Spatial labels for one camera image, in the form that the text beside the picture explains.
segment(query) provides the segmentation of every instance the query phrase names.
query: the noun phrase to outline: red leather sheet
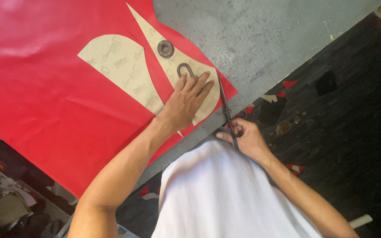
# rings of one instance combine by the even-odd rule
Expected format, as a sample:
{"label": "red leather sheet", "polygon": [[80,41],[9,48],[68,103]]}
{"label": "red leather sheet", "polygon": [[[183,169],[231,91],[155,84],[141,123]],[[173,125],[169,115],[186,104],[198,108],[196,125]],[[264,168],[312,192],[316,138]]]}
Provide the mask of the red leather sheet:
{"label": "red leather sheet", "polygon": [[[175,47],[213,66],[185,37],[157,22],[151,0],[128,3]],[[174,89],[125,1],[0,0],[0,138],[77,197],[154,118],[77,56],[105,34],[144,47],[165,103]],[[230,99],[237,92],[220,78]],[[219,100],[216,109],[221,106]],[[150,163],[181,139],[173,135]]]}

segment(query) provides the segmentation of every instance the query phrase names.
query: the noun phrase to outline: person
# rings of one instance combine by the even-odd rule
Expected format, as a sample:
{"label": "person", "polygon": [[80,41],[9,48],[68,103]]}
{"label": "person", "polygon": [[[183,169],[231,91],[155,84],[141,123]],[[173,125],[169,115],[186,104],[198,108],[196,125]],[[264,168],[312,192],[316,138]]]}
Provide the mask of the person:
{"label": "person", "polygon": [[[214,85],[205,84],[209,75],[187,82],[182,75],[161,113],[86,189],[69,238],[118,237],[116,209],[156,150],[191,124]],[[219,132],[220,139],[202,143],[164,171],[152,237],[358,237],[331,204],[270,152],[256,124],[238,118],[232,126],[240,152],[230,134]]]}

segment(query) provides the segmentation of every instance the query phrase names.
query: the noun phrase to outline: metal washer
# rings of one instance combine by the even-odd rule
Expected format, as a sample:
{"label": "metal washer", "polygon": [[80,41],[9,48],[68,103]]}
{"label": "metal washer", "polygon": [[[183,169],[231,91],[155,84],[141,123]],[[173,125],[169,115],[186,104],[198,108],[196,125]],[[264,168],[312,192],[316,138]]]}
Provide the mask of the metal washer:
{"label": "metal washer", "polygon": [[[163,51],[162,50],[162,48],[164,46],[168,47],[167,51]],[[169,41],[166,41],[166,40],[160,41],[158,43],[157,49],[158,49],[158,53],[160,54],[160,56],[162,56],[164,58],[170,58],[173,55],[173,53],[174,53],[174,46],[173,46],[173,44],[171,42],[169,42]]]}

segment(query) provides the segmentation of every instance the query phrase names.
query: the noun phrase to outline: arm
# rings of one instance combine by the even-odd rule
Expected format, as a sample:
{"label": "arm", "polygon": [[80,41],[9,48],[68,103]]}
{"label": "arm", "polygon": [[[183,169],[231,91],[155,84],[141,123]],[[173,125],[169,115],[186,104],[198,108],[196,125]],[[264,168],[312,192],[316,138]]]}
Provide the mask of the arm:
{"label": "arm", "polygon": [[95,177],[80,198],[69,238],[118,237],[115,212],[132,192],[151,156],[176,131],[187,128],[214,85],[186,73],[164,109],[149,126],[116,155]]}
{"label": "arm", "polygon": [[[268,149],[257,125],[243,119],[232,121],[239,149],[263,166],[279,189],[299,208],[325,237],[358,237],[343,216],[316,191],[294,176]],[[233,143],[232,136],[225,132],[217,133]]]}

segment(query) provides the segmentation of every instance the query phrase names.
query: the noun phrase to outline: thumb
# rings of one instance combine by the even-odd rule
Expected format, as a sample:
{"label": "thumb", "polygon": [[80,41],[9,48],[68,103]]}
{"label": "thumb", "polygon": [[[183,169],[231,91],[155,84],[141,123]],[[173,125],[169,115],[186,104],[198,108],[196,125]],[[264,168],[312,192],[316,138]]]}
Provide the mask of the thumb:
{"label": "thumb", "polygon": [[232,136],[227,132],[218,132],[215,136],[217,138],[220,138],[220,139],[223,139],[223,140],[228,141],[230,143],[233,143]]}

